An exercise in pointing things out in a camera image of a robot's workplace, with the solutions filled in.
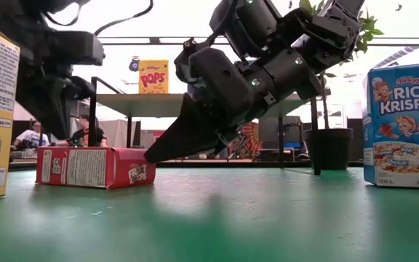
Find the cable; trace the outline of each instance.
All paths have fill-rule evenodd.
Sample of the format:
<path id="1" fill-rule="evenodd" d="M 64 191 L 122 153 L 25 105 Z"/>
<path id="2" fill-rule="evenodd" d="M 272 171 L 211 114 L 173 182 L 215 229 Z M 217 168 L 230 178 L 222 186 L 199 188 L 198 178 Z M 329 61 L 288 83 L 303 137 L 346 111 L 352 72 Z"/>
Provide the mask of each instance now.
<path id="1" fill-rule="evenodd" d="M 95 32 L 95 35 L 96 35 L 96 36 L 98 36 L 98 35 L 99 35 L 101 32 L 103 32 L 105 29 L 107 29 L 108 27 L 111 27 L 111 26 L 113 26 L 113 25 L 117 25 L 117 24 L 119 24 L 119 23 L 122 23 L 122 22 L 125 22 L 125 21 L 128 21 L 128 20 L 131 20 L 131 19 L 134 19 L 134 18 L 137 18 L 137 17 L 141 17 L 142 15 L 146 15 L 146 14 L 148 14 L 148 13 L 149 13 L 152 9 L 153 9 L 153 0 L 150 0 L 150 4 L 149 4 L 149 5 L 148 5 L 148 7 L 147 7 L 145 10 L 143 10 L 142 12 L 139 12 L 139 13 L 137 13 L 137 14 L 135 14 L 135 15 L 131 16 L 131 17 L 128 17 L 128 18 L 124 18 L 124 19 L 120 19 L 120 20 L 116 20 L 116 21 L 113 21 L 113 22 L 107 23 L 107 24 L 103 25 L 102 27 L 98 28 L 98 29 L 96 30 L 96 32 Z"/>
<path id="2" fill-rule="evenodd" d="M 72 19 L 72 21 L 71 22 L 69 22 L 69 23 L 66 23 L 66 24 L 62 24 L 62 23 L 59 23 L 58 21 L 56 21 L 48 12 L 43 12 L 43 15 L 46 17 L 46 18 L 48 18 L 48 20 L 51 22 L 51 23 L 54 23 L 55 25 L 60 25 L 60 26 L 71 26 L 71 25 L 73 25 L 73 24 L 75 24 L 75 23 L 77 23 L 77 21 L 79 20 L 79 15 L 80 15 L 80 11 L 81 11 L 81 8 L 83 7 L 83 5 L 80 5 L 79 4 L 79 8 L 77 9 L 77 15 L 75 16 L 75 18 L 74 19 Z"/>
<path id="3" fill-rule="evenodd" d="M 207 40 L 205 41 L 206 44 L 211 46 L 212 44 L 215 43 L 216 38 L 224 33 L 224 30 L 226 29 L 227 25 L 231 22 L 232 17 L 234 16 L 236 12 L 238 2 L 239 0 L 232 0 L 231 5 L 229 6 L 227 13 L 224 15 L 223 20 L 218 25 L 216 30 L 214 30 L 212 34 L 208 36 Z"/>
<path id="4" fill-rule="evenodd" d="M 236 153 L 237 153 L 236 151 L 239 149 L 239 147 L 242 145 L 242 143 L 245 142 L 245 136 L 243 134 L 239 135 L 239 139 L 240 139 L 240 141 L 237 144 L 237 146 L 234 147 L 234 149 L 233 149 L 234 152 L 232 152 L 232 154 L 228 157 L 229 159 L 233 158 L 234 155 L 236 155 Z"/>

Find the green tabletop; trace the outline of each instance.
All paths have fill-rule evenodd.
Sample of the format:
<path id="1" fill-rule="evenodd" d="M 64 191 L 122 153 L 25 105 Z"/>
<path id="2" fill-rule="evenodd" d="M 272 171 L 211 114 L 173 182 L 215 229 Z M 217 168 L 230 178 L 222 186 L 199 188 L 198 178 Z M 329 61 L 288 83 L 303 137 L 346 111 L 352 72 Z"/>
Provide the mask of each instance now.
<path id="1" fill-rule="evenodd" d="M 0 261 L 419 261 L 419 190 L 362 169 L 158 169 L 154 186 L 40 186 L 11 172 Z"/>

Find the person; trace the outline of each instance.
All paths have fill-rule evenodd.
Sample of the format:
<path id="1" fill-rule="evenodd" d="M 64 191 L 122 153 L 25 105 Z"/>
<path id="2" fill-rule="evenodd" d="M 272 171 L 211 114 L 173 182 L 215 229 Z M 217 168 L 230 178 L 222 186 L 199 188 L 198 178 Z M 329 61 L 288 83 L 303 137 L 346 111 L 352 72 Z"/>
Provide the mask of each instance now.
<path id="1" fill-rule="evenodd" d="M 80 146 L 88 146 L 88 131 L 89 131 L 89 115 L 83 114 L 79 117 L 81 129 L 77 130 L 70 141 L 78 141 Z M 108 147 L 108 140 L 106 139 L 104 131 L 96 126 L 96 146 Z M 59 140 L 56 146 L 69 146 L 71 143 L 67 140 Z"/>
<path id="2" fill-rule="evenodd" d="M 31 143 L 33 147 L 37 147 L 39 146 L 39 143 L 40 143 L 40 133 L 41 133 L 41 123 L 38 121 L 35 121 L 32 124 L 31 130 L 26 130 L 22 134 L 20 134 L 18 137 L 15 138 L 13 145 L 17 146 L 22 141 L 26 140 L 29 143 Z M 49 145 L 48 136 L 46 134 L 43 134 L 41 146 L 48 146 L 48 145 Z"/>

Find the table leg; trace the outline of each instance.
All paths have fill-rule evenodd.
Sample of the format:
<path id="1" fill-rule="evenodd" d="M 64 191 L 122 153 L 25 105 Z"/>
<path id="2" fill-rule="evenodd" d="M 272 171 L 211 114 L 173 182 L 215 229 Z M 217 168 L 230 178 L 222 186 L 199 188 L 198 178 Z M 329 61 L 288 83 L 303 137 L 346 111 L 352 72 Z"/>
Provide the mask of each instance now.
<path id="1" fill-rule="evenodd" d="M 132 147 L 132 117 L 127 117 L 127 148 Z"/>
<path id="2" fill-rule="evenodd" d="M 88 126 L 88 146 L 96 146 L 96 90 L 97 90 L 97 78 L 92 77 L 92 85 L 95 89 L 94 95 L 90 98 L 90 109 L 89 109 L 89 126 Z"/>
<path id="3" fill-rule="evenodd" d="M 279 166 L 284 168 L 284 122 L 282 117 L 278 118 L 278 133 L 279 133 L 279 156 L 277 157 Z"/>
<path id="4" fill-rule="evenodd" d="M 318 133 L 318 106 L 316 105 L 316 97 L 310 99 L 311 105 L 311 154 L 318 159 L 318 143 L 317 143 L 317 133 Z M 313 167 L 313 172 L 315 175 L 321 175 L 321 168 L 318 164 L 314 164 L 313 158 L 310 156 L 310 163 Z"/>

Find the white wall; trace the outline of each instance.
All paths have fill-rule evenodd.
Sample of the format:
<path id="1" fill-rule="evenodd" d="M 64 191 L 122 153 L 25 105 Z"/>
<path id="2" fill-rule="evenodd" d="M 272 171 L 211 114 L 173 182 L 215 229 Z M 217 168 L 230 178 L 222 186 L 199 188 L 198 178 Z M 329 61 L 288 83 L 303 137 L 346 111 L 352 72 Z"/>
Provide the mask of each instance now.
<path id="1" fill-rule="evenodd" d="M 346 116 L 349 119 L 361 119 L 362 118 L 362 103 L 356 101 L 353 103 L 347 103 L 346 106 Z"/>
<path id="2" fill-rule="evenodd" d="M 14 120 L 30 120 L 35 119 L 28 111 L 26 111 L 19 103 L 14 105 Z"/>

